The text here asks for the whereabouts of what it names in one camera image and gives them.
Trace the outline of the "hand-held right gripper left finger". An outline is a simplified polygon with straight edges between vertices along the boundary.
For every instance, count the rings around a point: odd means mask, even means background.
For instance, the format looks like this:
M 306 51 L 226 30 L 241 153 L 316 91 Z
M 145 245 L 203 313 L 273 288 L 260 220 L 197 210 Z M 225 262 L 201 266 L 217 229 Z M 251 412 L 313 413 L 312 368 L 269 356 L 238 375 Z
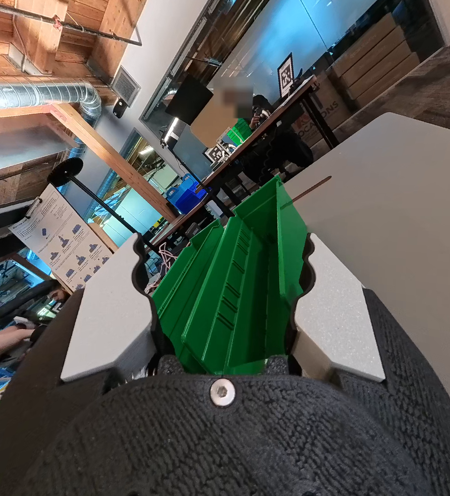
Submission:
M 60 373 L 64 383 L 103 371 L 136 378 L 156 354 L 158 323 L 145 293 L 148 275 L 141 234 L 133 234 L 87 282 Z

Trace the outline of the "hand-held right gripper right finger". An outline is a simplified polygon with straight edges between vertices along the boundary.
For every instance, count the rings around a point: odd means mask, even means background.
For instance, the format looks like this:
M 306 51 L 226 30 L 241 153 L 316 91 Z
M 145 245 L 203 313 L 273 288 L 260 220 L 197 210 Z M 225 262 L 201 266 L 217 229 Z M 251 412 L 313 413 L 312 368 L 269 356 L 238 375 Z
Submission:
M 345 371 L 382 383 L 365 287 L 318 236 L 309 234 L 307 241 L 311 281 L 292 306 L 292 356 L 311 379 L 328 381 L 333 372 Z

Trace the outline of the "green plastic bin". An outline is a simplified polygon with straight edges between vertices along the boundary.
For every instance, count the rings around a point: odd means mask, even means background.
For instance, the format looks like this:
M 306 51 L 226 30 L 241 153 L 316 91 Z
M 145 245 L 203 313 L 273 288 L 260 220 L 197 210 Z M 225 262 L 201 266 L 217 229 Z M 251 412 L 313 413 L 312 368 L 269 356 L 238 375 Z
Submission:
M 253 131 L 250 124 L 245 119 L 238 119 L 236 124 L 228 130 L 226 135 L 232 143 L 238 147 L 243 144 L 251 135 Z
M 171 342 L 184 370 L 192 374 L 204 374 L 204 369 L 186 349 L 182 334 L 223 234 L 224 227 L 216 220 L 193 236 L 151 296 L 164 344 Z
M 236 207 L 181 336 L 205 373 L 256 375 L 289 353 L 306 241 L 279 177 Z

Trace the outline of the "printed instruction sheet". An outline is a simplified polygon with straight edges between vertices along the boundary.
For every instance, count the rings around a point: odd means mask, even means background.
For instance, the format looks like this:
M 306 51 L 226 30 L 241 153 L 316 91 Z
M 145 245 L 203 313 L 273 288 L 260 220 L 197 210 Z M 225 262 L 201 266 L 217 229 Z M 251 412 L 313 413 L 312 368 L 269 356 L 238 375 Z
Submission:
M 108 246 L 51 184 L 9 230 L 72 292 L 85 288 L 112 256 Z

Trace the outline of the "wooden backing board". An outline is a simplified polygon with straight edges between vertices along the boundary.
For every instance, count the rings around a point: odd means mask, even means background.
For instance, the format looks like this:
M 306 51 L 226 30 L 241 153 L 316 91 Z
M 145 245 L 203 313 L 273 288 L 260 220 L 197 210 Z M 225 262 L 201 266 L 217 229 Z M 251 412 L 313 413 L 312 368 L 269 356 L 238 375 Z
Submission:
M 106 245 L 110 249 L 110 251 L 112 253 L 115 253 L 118 250 L 119 247 L 109 237 L 109 235 L 104 231 L 104 229 L 100 225 L 98 225 L 98 224 L 96 224 L 94 222 L 88 223 L 87 225 L 90 227 L 90 229 L 92 230 L 92 232 L 95 233 L 96 236 L 99 239 L 102 240 L 102 242 L 104 243 L 104 245 Z

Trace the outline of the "long wooden work table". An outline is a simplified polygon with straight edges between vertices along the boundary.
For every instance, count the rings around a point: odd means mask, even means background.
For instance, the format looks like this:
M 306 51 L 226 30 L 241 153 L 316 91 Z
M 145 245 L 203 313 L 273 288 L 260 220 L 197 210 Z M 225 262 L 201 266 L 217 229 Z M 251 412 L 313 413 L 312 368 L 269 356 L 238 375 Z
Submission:
M 194 223 L 201 227 L 205 227 L 214 220 L 215 217 L 210 213 L 207 206 L 201 203 L 193 208 L 190 213 L 185 215 L 182 214 L 175 220 L 168 222 L 162 231 L 150 240 L 150 244 L 154 247 L 159 247 L 175 234 L 185 238 L 186 232 Z

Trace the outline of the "black tripod stand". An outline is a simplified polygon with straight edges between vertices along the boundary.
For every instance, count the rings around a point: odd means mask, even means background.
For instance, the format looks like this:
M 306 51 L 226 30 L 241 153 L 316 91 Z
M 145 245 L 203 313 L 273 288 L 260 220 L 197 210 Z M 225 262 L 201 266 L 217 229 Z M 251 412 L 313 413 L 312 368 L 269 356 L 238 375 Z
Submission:
M 58 188 L 66 185 L 69 182 L 76 184 L 83 192 L 88 194 L 95 202 L 97 202 L 101 207 L 103 207 L 109 214 L 111 214 L 117 221 L 119 221 L 125 228 L 127 228 L 131 233 L 135 234 L 140 232 L 131 226 L 127 221 L 125 221 L 120 215 L 116 213 L 107 203 L 100 199 L 92 190 L 90 190 L 84 183 L 76 178 L 76 176 L 83 169 L 83 160 L 78 157 L 69 158 L 64 160 L 62 163 L 57 165 L 53 171 L 48 175 L 47 181 L 54 187 Z

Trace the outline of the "studio light on stand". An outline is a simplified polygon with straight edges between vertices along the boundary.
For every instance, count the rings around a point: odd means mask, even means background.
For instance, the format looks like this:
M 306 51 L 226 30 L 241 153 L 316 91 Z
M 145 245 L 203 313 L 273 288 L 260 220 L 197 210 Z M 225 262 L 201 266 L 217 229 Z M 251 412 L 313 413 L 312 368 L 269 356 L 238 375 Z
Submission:
M 179 165 L 188 172 L 191 177 L 198 183 L 198 185 L 206 192 L 206 200 L 213 200 L 223 214 L 229 219 L 234 217 L 235 214 L 220 200 L 214 190 L 211 187 L 205 186 L 202 181 L 194 174 L 194 172 L 179 158 L 179 156 L 174 152 L 174 147 L 179 139 L 179 136 L 175 133 L 175 128 L 177 124 L 180 123 L 178 118 L 174 118 L 172 123 L 166 127 L 164 133 L 161 133 L 160 144 L 162 148 L 167 148 L 171 154 L 174 156 Z

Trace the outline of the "fiducial marker sign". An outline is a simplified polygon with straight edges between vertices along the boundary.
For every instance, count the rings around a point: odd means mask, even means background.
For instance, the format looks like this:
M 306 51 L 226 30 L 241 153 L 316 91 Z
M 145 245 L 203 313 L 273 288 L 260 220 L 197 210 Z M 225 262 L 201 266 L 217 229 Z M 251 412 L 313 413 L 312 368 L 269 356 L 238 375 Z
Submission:
M 229 156 L 228 145 L 222 140 L 218 141 L 215 146 L 204 150 L 203 155 L 212 163 L 224 161 Z
M 278 67 L 278 86 L 280 98 L 285 98 L 294 85 L 294 67 L 292 52 L 285 58 L 285 60 Z

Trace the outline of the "black photo flag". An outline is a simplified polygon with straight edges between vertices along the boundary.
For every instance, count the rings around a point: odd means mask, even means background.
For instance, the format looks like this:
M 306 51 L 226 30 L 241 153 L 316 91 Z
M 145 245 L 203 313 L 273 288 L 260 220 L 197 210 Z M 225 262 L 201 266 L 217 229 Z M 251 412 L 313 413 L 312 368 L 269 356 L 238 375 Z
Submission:
M 190 126 L 212 97 L 211 90 L 187 74 L 165 112 Z

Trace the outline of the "black sprinkler pipe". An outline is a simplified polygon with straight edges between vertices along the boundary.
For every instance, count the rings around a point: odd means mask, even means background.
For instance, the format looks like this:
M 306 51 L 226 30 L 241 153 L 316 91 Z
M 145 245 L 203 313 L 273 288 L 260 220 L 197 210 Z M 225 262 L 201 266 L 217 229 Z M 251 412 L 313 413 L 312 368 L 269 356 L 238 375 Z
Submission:
M 54 15 L 53 17 L 48 17 L 43 14 L 37 14 L 34 12 L 29 12 L 23 9 L 18 9 L 8 5 L 0 4 L 0 13 L 9 14 L 11 16 L 18 16 L 29 20 L 34 20 L 38 22 L 43 22 L 52 25 L 58 31 L 64 29 L 71 30 L 79 33 L 84 33 L 92 36 L 102 37 L 108 40 L 115 40 L 123 43 L 127 43 L 134 46 L 142 46 L 141 40 L 132 40 L 129 38 L 124 38 L 118 36 L 115 33 L 106 33 L 92 28 L 87 28 L 76 23 L 69 23 L 67 21 L 60 20 L 59 16 Z

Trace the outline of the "wooden support post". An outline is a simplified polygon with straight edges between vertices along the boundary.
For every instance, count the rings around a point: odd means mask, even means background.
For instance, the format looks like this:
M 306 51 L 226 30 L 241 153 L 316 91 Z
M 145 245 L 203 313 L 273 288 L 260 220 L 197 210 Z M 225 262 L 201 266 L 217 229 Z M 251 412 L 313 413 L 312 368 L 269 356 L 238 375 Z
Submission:
M 176 216 L 166 201 L 79 113 L 69 104 L 50 104 L 50 113 L 116 172 L 167 221 Z

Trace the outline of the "silver air duct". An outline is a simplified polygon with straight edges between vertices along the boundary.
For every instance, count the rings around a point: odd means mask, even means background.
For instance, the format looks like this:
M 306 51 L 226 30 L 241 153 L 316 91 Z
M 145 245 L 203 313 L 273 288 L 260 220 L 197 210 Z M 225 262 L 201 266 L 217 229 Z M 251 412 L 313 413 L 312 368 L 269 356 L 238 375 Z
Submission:
M 97 90 L 82 79 L 0 79 L 0 110 L 47 104 L 79 104 L 81 115 L 91 122 L 97 121 L 102 113 L 102 101 Z

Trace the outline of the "wall vent grille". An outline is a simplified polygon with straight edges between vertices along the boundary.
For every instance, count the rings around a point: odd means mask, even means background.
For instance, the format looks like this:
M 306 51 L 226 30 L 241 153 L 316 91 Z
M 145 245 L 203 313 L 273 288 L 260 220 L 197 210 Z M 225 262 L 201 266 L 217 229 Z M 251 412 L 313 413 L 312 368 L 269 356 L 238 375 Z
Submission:
M 118 69 L 112 81 L 111 88 L 128 107 L 131 107 L 141 90 L 140 85 L 122 66 Z

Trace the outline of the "glass partition wall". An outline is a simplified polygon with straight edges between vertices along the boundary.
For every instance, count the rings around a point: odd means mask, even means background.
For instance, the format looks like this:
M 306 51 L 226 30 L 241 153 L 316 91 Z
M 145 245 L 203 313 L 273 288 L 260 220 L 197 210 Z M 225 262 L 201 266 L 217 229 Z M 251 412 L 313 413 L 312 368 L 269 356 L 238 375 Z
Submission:
M 215 78 L 249 77 L 275 102 L 289 53 L 296 71 L 318 75 L 388 14 L 419 61 L 444 46 L 431 1 L 210 1 L 140 121 L 154 133 L 165 127 L 168 102 L 188 74 L 210 89 Z

